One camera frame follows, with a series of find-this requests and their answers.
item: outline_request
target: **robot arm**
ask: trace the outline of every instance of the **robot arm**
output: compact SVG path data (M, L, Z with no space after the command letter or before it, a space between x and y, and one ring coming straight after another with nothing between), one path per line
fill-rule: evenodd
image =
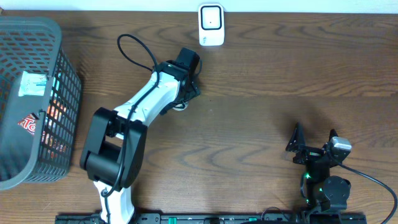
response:
M165 114L171 108L183 110L200 91L195 83L195 69L199 56L183 48L176 61L162 62L159 67L159 84L136 107L130 121L127 115L132 106L148 92L157 81L154 72L149 82L129 101L113 111L98 109L91 121L86 143L80 159L80 167L87 171L100 194L101 219L111 223L129 223L134 214L131 202L131 185L136 179L144 158L147 127L158 114ZM125 125L129 125L126 155L121 164L121 148L109 138L124 138ZM123 167L121 180L115 183L120 166ZM116 184L116 190L105 199L101 192L109 191Z

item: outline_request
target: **plastic basket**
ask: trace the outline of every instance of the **plastic basket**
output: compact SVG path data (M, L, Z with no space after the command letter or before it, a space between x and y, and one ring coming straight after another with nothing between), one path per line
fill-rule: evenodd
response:
M0 190L69 171L81 81L61 42L50 19L0 17ZM46 74L44 96L18 96L23 71ZM38 117L34 135L17 124L30 113Z

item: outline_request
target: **red packet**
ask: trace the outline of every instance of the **red packet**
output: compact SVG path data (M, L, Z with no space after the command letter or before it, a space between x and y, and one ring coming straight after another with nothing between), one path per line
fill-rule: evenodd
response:
M35 134L37 119L33 114L29 114L22 121L18 122L18 125L23 127L27 132L32 135Z

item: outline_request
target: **wood grain surface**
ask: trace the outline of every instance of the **wood grain surface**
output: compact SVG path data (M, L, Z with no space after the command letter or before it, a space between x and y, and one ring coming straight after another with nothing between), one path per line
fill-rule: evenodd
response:
M198 43L196 13L5 11L45 16L63 31L63 48L83 80L83 102L70 173L53 184L0 192L0 223L53 223L60 213L101 208L78 161L93 113L113 109L148 81L128 62L118 35L134 34L158 62L181 47L203 60L202 95L185 111L152 123L135 206L165 213L256 213L304 205L300 175L285 145L297 121L320 147L335 128L353 151L345 164L398 190L398 15L226 13L225 42ZM133 59L152 66L141 46L122 41ZM380 223L392 197L339 167L352 184L348 210ZM391 223L398 223L396 215Z

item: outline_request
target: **white wall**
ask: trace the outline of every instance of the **white wall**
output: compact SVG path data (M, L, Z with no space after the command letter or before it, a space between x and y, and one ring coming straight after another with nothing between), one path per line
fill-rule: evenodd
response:
M3 9L188 11L201 0L1 0ZM219 0L228 12L398 13L398 0Z

